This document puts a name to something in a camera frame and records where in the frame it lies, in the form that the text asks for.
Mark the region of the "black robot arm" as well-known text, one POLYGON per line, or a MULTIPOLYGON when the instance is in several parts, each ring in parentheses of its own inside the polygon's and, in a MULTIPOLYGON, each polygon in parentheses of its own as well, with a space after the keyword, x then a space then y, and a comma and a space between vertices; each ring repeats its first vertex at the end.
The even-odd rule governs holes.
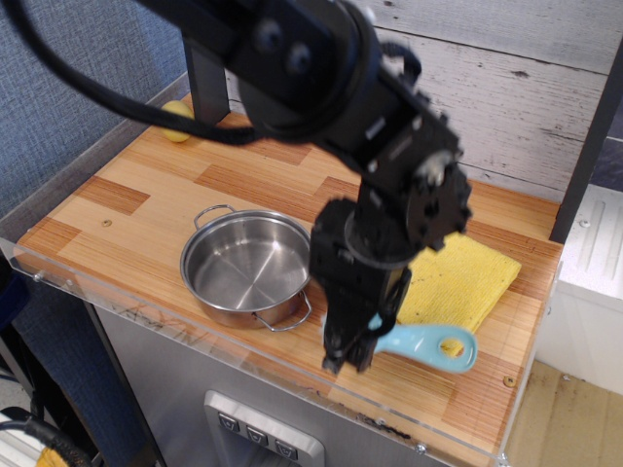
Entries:
POLYGON ((259 135, 311 143, 361 183, 311 230, 327 300, 323 367, 364 371, 389 333, 424 249, 465 230, 470 186, 444 116, 415 92, 419 61, 381 42, 347 1, 151 1, 148 8, 238 78, 259 135))

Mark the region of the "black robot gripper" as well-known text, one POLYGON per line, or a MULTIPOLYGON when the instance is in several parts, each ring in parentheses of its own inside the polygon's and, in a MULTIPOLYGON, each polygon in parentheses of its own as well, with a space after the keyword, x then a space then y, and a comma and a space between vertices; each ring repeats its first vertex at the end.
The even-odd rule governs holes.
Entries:
POLYGON ((310 273, 327 301, 322 368, 332 374, 345 364, 358 373, 369 369, 379 339, 396 324, 411 279, 408 268, 369 266, 348 250, 354 207, 346 198, 330 200, 311 231, 310 273))

